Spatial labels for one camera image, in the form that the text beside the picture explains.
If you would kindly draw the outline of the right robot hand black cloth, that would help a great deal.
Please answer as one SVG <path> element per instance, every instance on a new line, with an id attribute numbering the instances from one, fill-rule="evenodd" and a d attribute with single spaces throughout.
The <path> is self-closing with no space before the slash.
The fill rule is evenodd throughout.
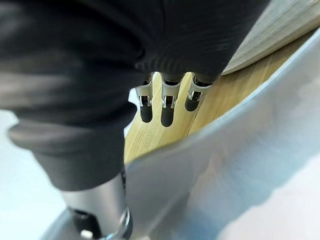
<path id="1" fill-rule="evenodd" d="M 79 231 L 129 239 L 124 128 L 153 72 L 215 80 L 266 0 L 3 0 L 0 107 Z"/>

